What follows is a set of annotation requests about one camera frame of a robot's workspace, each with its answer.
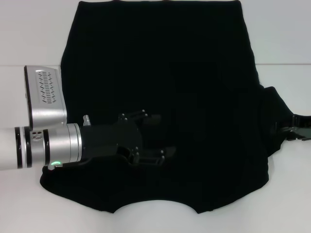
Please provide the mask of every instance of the black cloth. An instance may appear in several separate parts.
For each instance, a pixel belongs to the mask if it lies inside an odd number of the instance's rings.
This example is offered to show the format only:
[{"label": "black cloth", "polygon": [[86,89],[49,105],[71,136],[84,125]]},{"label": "black cloth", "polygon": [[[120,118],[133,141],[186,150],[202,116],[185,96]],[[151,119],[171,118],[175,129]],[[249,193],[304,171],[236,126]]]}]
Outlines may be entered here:
[{"label": "black cloth", "polygon": [[43,168],[48,191],[112,213],[144,200],[201,213],[261,188],[285,138],[271,138],[270,126],[292,115],[259,83],[239,1],[80,2],[61,69],[68,123],[145,109],[162,122],[142,132],[144,146],[177,147],[163,167],[116,157]]}]

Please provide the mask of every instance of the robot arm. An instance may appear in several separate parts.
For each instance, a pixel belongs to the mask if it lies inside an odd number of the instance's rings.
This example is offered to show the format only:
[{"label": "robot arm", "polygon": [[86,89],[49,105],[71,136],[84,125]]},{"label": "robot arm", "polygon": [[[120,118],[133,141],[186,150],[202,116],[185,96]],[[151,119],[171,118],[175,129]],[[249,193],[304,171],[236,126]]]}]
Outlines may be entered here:
[{"label": "robot arm", "polygon": [[144,110],[120,114],[115,124],[92,126],[87,115],[83,127],[67,124],[67,112],[58,70],[26,66],[25,87],[29,126],[0,132],[0,170],[33,164],[70,166],[94,157],[121,155],[132,165],[160,166],[175,147],[144,150],[139,127],[158,124],[160,116]]}]

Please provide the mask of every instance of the green led light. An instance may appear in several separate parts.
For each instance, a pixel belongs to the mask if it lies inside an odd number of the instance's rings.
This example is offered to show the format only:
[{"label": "green led light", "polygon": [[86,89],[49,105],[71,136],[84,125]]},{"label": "green led light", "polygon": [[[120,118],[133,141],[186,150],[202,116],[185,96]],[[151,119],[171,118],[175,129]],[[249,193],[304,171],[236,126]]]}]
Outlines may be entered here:
[{"label": "green led light", "polygon": [[62,164],[62,163],[59,161],[55,161],[55,162],[51,163],[51,165],[60,165],[60,164]]}]

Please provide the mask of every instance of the white table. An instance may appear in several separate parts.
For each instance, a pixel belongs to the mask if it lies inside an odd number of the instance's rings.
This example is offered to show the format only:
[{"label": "white table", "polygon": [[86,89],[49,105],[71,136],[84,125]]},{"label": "white table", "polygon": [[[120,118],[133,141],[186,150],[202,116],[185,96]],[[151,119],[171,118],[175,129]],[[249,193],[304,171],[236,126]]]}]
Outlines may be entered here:
[{"label": "white table", "polygon": [[[77,2],[0,1],[0,128],[28,124],[23,66],[59,65]],[[311,15],[307,14],[311,4],[303,0],[242,4],[261,83],[276,87],[296,114],[311,115]],[[170,201],[130,204],[115,214],[98,212],[43,189],[41,167],[2,171],[0,232],[311,232],[311,142],[285,142],[269,158],[269,174],[262,189],[198,215]]]}]

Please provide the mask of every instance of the black ring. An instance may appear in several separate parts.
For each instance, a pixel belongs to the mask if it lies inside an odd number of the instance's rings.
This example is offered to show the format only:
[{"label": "black ring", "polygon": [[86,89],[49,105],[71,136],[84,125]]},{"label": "black ring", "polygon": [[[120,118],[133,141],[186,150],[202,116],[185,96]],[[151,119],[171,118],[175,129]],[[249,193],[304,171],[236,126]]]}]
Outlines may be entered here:
[{"label": "black ring", "polygon": [[17,168],[23,168],[23,160],[21,154],[21,143],[20,143],[20,129],[15,127],[15,140],[16,140],[16,154],[17,154]]},{"label": "black ring", "polygon": [[24,73],[25,73],[27,105],[28,105],[28,113],[29,113],[29,126],[30,126],[30,131],[32,131],[34,128],[34,125],[33,125],[33,112],[32,112],[32,107],[31,107],[31,100],[30,100],[30,90],[29,90],[27,66],[24,67]]},{"label": "black ring", "polygon": [[32,167],[33,166],[33,157],[31,154],[30,129],[29,129],[29,127],[25,127],[25,141],[26,141],[27,167]]},{"label": "black ring", "polygon": [[49,131],[43,131],[44,137],[44,144],[45,144],[45,166],[50,165],[50,138],[49,138]]}]

